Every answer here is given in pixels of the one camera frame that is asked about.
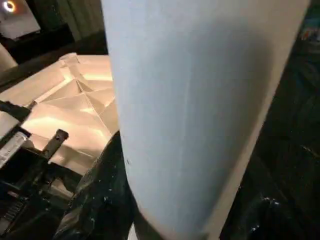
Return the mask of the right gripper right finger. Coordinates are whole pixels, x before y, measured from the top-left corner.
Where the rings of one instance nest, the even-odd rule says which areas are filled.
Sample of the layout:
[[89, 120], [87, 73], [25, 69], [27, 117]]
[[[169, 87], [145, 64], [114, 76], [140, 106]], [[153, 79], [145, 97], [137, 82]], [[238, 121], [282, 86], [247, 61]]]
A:
[[221, 231], [223, 240], [318, 240], [320, 225], [253, 156]]

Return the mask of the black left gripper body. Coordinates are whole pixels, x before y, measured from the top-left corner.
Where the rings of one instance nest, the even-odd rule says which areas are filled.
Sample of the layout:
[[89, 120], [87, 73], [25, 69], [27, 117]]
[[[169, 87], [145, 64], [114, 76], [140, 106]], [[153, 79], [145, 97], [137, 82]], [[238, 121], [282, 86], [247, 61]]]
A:
[[50, 240], [82, 178], [51, 158], [68, 139], [58, 129], [43, 150], [14, 128], [0, 141], [0, 238]]

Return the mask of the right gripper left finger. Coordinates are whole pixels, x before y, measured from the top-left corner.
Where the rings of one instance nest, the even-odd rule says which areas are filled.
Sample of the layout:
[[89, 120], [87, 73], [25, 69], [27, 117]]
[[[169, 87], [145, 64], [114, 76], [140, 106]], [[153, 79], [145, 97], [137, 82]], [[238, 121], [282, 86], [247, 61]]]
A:
[[116, 132], [81, 178], [53, 239], [126, 240], [132, 223], [132, 193]]

